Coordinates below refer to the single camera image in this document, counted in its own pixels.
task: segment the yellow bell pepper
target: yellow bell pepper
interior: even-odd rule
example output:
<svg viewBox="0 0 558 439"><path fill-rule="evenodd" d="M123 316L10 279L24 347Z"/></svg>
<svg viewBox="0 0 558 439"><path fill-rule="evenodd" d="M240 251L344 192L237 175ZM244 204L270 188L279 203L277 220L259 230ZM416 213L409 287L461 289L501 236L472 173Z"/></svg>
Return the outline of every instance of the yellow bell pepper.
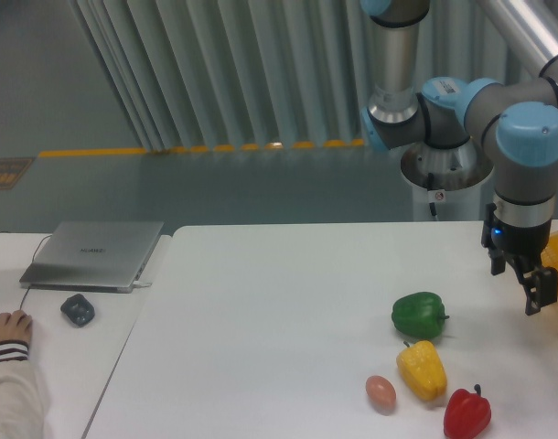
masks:
<svg viewBox="0 0 558 439"><path fill-rule="evenodd" d="M397 367L407 386L424 401L431 401L445 393L447 378L444 365L434 345L427 340L407 346L397 356Z"/></svg>

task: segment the sticker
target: sticker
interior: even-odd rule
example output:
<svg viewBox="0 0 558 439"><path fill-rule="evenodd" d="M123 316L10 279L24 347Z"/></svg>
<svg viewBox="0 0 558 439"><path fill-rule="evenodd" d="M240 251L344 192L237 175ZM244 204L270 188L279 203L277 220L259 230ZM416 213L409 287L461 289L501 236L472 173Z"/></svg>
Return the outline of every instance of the sticker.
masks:
<svg viewBox="0 0 558 439"><path fill-rule="evenodd" d="M428 203L445 203L445 190L428 190L427 191L427 202Z"/></svg>
<svg viewBox="0 0 558 439"><path fill-rule="evenodd" d="M435 80L434 86L441 95L460 93L460 88L456 82L451 79Z"/></svg>
<svg viewBox="0 0 558 439"><path fill-rule="evenodd" d="M11 189L33 163L33 158L0 158L0 189Z"/></svg>

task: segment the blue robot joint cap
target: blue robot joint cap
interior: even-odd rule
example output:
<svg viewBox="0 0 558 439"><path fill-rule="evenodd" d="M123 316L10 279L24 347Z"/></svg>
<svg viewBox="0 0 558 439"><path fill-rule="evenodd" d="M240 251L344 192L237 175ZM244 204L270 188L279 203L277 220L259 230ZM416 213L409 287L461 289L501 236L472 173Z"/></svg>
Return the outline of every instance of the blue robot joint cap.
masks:
<svg viewBox="0 0 558 439"><path fill-rule="evenodd" d="M497 144L520 165L551 165L558 160L558 109L542 102L511 105L499 118Z"/></svg>

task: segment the striped sleeve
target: striped sleeve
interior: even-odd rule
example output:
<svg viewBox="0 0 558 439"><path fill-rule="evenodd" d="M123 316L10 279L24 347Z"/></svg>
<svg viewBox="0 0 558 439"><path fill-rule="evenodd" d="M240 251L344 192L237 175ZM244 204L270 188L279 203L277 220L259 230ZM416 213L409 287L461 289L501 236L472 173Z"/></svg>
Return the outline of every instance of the striped sleeve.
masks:
<svg viewBox="0 0 558 439"><path fill-rule="evenodd" d="M29 358L29 345L20 340L6 340L0 342L1 361L25 361Z"/></svg>

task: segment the yellow floor stripe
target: yellow floor stripe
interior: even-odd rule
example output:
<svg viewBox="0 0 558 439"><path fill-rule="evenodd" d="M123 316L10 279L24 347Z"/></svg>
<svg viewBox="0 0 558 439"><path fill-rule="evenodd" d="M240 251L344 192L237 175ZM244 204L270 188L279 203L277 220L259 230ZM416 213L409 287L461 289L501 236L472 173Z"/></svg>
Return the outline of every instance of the yellow floor stripe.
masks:
<svg viewBox="0 0 558 439"><path fill-rule="evenodd" d="M346 148L351 146L364 146L362 139L354 139L349 144L341 140L328 140L323 144L325 148ZM313 142L296 142L293 149L313 149L316 145ZM214 152L233 152L233 151L258 151L261 149L284 149L283 144L280 142L272 142L260 147L257 144L245 144L241 148L236 149L232 145L217 145L213 150L210 150L205 145L195 145L190 148L185 146L174 146L163 153L155 152L148 153L144 148L107 148L107 149L71 149L71 150L57 150L57 151L41 151L38 157L82 157L91 155L141 155L141 154L186 154L186 153L208 153Z"/></svg>

